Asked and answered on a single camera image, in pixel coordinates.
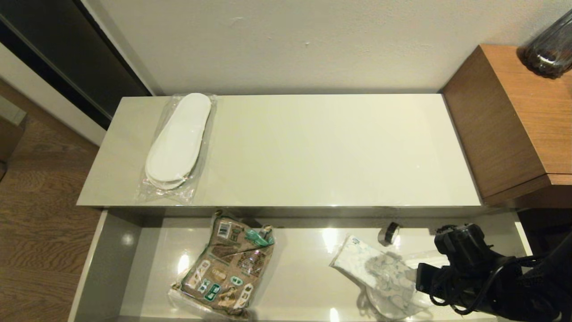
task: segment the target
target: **plastic packaging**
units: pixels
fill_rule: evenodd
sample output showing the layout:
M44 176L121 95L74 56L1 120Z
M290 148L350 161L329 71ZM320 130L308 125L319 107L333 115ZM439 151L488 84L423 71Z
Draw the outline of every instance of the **plastic packaging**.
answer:
M355 236L345 239L330 266L363 284L370 303L386 319L403 319L433 306L426 294L415 289L414 269Z
M558 78L572 69L572 10L519 48L518 54L525 66L544 77Z
M272 257L272 227L255 231L219 210L210 242L194 265L172 285L169 297L206 318L248 320L246 310Z
M141 170L136 199L192 204L204 167L217 97L173 95L165 105Z

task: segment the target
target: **wood panel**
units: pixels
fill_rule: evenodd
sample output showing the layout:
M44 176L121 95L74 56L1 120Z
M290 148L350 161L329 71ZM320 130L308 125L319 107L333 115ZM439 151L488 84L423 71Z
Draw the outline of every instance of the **wood panel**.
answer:
M529 71L513 46L481 45L548 173L572 174L572 73Z
M0 321L67 320L100 217L75 206L93 162L77 141L26 119L0 182Z
M12 102L18 108L32 116L57 134L65 138L69 144L73 144L85 151L92 157L97 154L98 147L75 133L72 129L55 119L50 113L39 107L36 103L28 99L22 93L6 83L0 78L0 96Z
M481 47L463 63L443 94L484 199L545 173Z
M483 201L489 206L572 208L572 175L542 175Z
M0 181L2 181L2 178L4 178L5 174L6 174L6 163L0 161Z

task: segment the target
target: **plastic bag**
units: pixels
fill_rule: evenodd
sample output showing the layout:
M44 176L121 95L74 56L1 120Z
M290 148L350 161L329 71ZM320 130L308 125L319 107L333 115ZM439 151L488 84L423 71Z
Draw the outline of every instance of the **plastic bag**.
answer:
M415 289L415 270L390 253L383 253L349 235L330 263L366 288L373 307L390 320L419 313L433 303Z
M165 126L169 123L169 120L177 110L179 103L186 98L186 94L177 94L170 97L169 101L163 108L163 112L157 124L155 134L153 137L153 144L157 141L159 135L162 133ZM206 151L208 149L208 142L210 137L210 132L212 129L213 118L216 113L217 96L207 95L210 100L210 111L206 117L206 122L204 123L204 130L200 136L200 144L198 144L199 150L198 156L194 163L194 166L188 173L180 175L177 181L162 182L158 184L156 180L150 178L147 173L147 164L149 155L147 155L146 163L141 170L140 183L136 194L136 200L139 202L147 202L161 198L169 198L177 202L190 205L192 204L192 199L198 185L198 179L204 168L204 163L206 159ZM190 149L190 146L176 146L177 151L182 149ZM176 158L171 158L168 160L169 163L177 162Z
M272 257L272 227L255 231L221 210L212 227L209 244L172 285L169 297L175 304L198 309L202 317L248 320L246 308Z

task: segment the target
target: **wooden floor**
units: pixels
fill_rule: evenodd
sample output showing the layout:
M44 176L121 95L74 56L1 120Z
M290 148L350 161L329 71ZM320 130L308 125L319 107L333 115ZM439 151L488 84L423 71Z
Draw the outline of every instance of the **wooden floor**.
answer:
M75 206L93 153L30 119L0 181L0 321L66 321L100 211Z

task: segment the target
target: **open drawer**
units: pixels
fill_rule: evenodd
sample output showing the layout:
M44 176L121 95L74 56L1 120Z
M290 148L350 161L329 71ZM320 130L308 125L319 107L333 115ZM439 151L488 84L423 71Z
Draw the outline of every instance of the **open drawer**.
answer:
M147 214L112 208L101 215L80 279L69 321L191 321L198 319L172 306L167 291L190 267L210 236L214 208L184 208ZM260 321L375 321L360 287L328 265L347 234L384 252L401 255L415 266L438 256L435 230L465 222L481 226L487 244L503 255L530 254L526 237L511 210L469 215L458 208L440 217L435 209L396 213L376 208L237 209L246 222L275 227L271 263L250 308ZM380 228L402 225L391 246L377 241ZM461 317L449 307L432 307L408 318L422 320L496 321L474 312Z

